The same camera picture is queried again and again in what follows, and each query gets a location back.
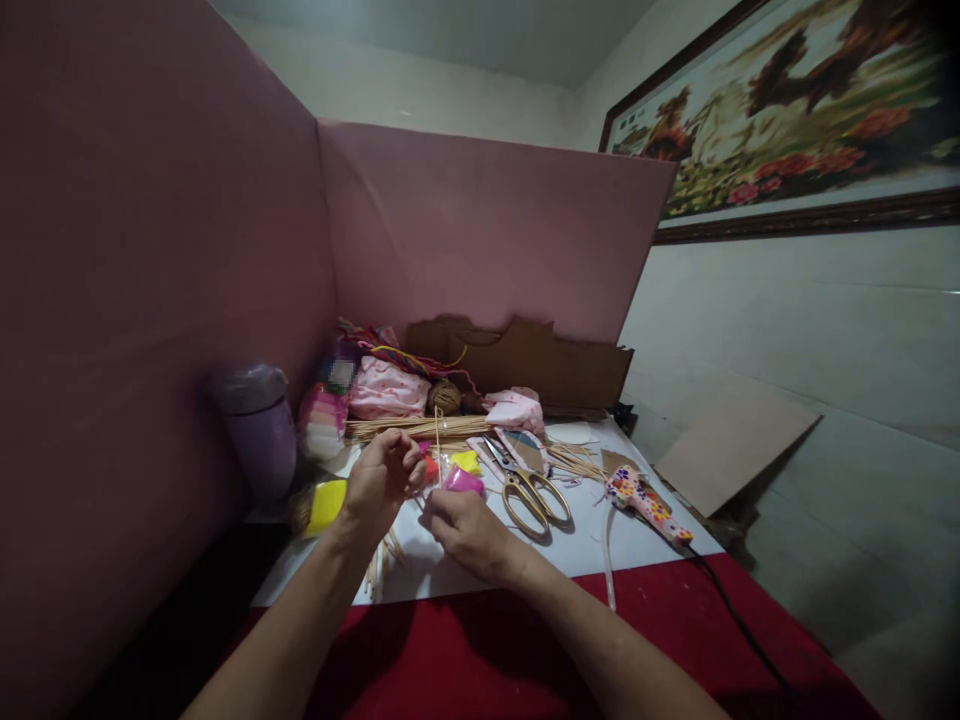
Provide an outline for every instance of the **ceiling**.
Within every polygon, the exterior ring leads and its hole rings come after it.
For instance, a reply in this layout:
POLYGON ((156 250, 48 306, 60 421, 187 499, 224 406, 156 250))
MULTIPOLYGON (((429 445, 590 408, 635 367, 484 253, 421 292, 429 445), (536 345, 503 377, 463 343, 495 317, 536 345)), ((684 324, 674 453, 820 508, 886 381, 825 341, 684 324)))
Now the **ceiling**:
POLYGON ((653 0, 212 0, 222 12, 576 88, 653 0))

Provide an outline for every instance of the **hand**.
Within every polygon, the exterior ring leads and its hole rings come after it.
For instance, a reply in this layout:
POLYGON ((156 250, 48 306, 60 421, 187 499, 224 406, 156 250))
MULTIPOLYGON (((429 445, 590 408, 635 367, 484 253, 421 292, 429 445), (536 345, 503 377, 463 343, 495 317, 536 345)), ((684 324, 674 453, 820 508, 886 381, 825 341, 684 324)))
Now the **hand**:
POLYGON ((447 555, 492 585, 510 587, 539 557, 521 542, 474 492, 434 490, 420 523, 447 555))
POLYGON ((420 446, 404 430, 385 430, 364 448, 350 471, 337 517, 341 529, 351 540, 376 546, 397 519, 403 501, 426 479, 420 446))

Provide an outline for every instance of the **white wall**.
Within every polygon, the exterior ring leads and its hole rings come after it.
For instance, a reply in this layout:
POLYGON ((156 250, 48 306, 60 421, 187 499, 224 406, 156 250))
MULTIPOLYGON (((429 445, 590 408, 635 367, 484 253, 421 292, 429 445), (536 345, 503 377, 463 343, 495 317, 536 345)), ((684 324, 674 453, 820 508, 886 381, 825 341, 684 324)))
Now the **white wall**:
MULTIPOLYGON (((572 144, 735 4, 654 5, 579 90, 572 144)), ((960 230, 654 247, 620 342, 651 462, 734 375, 824 415, 760 503, 755 577, 886 716, 936 714, 960 647, 960 230)))
POLYGON ((462 65, 225 15, 317 116, 565 145, 573 93, 462 65))

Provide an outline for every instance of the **red flowers in painting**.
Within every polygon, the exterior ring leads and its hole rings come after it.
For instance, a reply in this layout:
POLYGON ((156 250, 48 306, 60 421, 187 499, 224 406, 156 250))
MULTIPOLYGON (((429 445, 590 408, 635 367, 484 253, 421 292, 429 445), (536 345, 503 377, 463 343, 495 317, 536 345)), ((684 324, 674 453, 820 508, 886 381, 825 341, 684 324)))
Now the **red flowers in painting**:
POLYGON ((874 110, 866 118, 853 126, 848 133, 853 137, 869 138, 889 135, 910 119, 910 108, 883 108, 874 110))
POLYGON ((781 185, 783 185, 783 180, 780 178, 770 178, 760 186, 760 190, 763 192, 773 192, 774 190, 779 190, 781 185))
POLYGON ((829 155, 822 156, 817 161, 816 170, 821 175, 843 172, 856 165, 857 161, 865 154, 863 150, 857 150, 856 148, 840 148, 829 155))
POLYGON ((761 165, 753 176, 757 180, 763 180, 771 175, 780 175, 781 177, 803 175, 803 173, 813 167, 814 161, 813 155, 794 153, 793 155, 787 155, 779 160, 761 165))
POLYGON ((760 189, 756 185, 747 183, 730 193, 730 197, 727 198, 727 203, 729 205, 743 205, 744 203, 754 200, 759 194, 760 189))

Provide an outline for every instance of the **black power cord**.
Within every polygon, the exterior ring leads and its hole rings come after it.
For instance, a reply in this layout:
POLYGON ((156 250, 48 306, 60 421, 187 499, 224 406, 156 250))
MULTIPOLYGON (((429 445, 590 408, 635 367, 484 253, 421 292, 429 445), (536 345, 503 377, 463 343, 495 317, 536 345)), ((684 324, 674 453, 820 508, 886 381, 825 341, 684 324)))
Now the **black power cord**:
POLYGON ((758 658, 760 658, 760 662, 766 666, 767 670, 770 671, 770 674, 773 675, 776 681, 780 684, 780 687, 783 688, 789 695, 796 696, 793 686, 787 682, 787 679, 783 677, 783 674, 777 669, 777 666, 773 664, 773 661, 769 657, 767 657, 767 654, 763 651, 763 648, 760 647, 760 643, 757 642, 757 639, 753 636, 753 633, 750 632, 750 628, 747 627, 747 624, 743 621, 743 618, 741 618, 736 609, 734 609, 733 603, 730 602, 730 597, 727 595, 727 591, 723 589, 723 584, 720 582, 720 578, 717 577, 717 574, 713 571, 713 568, 710 567, 710 564, 703 559, 703 555, 698 553, 689 545, 687 546, 687 550, 689 550, 693 555, 690 561, 697 567, 707 571, 707 574, 713 581, 714 587, 717 588, 717 592, 720 593, 720 597, 723 598, 724 605, 726 605, 727 610, 730 611, 730 617, 733 618, 733 621, 737 624, 737 627, 740 628, 740 632, 743 633, 743 637, 750 646, 750 649, 753 650, 754 654, 758 658))

